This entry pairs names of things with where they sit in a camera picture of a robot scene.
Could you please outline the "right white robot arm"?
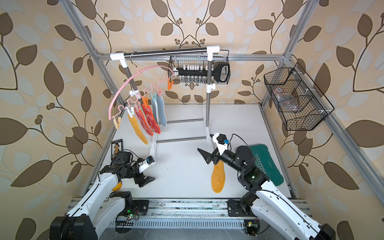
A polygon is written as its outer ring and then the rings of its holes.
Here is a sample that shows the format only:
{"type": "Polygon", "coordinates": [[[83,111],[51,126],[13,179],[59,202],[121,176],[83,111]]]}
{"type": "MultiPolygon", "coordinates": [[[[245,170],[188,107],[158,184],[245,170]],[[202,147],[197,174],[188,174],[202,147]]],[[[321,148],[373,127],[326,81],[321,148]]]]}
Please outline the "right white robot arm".
{"type": "Polygon", "coordinates": [[[287,240],[334,240],[335,230],[328,224],[313,220],[285,197],[256,166],[256,155],[247,144],[236,152],[229,149],[230,140],[224,134],[211,134],[217,145],[212,153],[199,149],[206,163],[223,163],[236,170],[239,183],[247,190],[240,200],[244,214],[262,218],[287,240]]]}

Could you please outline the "yellow fuzzy insole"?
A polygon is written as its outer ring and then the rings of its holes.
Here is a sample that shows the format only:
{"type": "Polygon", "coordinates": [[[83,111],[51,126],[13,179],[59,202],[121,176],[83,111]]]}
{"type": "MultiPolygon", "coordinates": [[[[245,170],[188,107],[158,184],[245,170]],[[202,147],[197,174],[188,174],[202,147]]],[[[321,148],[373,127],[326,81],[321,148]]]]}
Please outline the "yellow fuzzy insole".
{"type": "Polygon", "coordinates": [[[149,142],[147,140],[147,138],[144,136],[139,124],[138,124],[138,121],[137,119],[133,116],[133,115],[130,115],[128,114],[128,119],[136,133],[136,135],[139,137],[139,139],[145,144],[145,145],[148,145],[149,142]]]}
{"type": "Polygon", "coordinates": [[[214,193],[220,193],[226,181],[226,174],[224,169],[224,163],[219,161],[216,165],[214,165],[212,176],[211,176],[211,186],[214,193]]]}

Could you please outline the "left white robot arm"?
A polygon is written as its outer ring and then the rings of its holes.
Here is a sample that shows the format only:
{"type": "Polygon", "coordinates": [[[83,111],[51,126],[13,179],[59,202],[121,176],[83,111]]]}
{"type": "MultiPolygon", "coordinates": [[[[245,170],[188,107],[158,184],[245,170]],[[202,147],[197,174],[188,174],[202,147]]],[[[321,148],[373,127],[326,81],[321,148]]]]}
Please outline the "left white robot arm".
{"type": "Polygon", "coordinates": [[[153,182],[144,171],[156,162],[152,156],[133,159],[132,151],[119,151],[110,165],[98,173],[86,195],[63,217],[50,226],[51,240],[97,240],[106,228],[119,217],[124,224],[138,220],[148,212],[148,200],[134,200],[129,191],[119,191],[123,179],[132,179],[140,188],[153,182]]]}

